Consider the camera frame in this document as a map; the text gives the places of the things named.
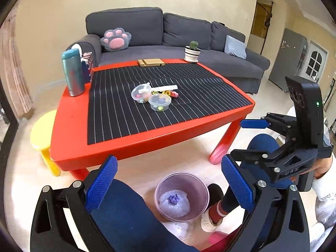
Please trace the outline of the person right hand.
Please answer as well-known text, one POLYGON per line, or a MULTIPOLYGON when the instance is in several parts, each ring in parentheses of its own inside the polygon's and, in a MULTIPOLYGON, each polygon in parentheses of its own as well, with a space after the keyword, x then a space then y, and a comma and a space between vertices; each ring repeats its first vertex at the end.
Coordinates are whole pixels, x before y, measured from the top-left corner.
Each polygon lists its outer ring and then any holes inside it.
POLYGON ((314 177, 320 179, 323 177, 331 168, 333 164, 333 155, 329 158, 318 159, 315 161, 314 165, 314 177))

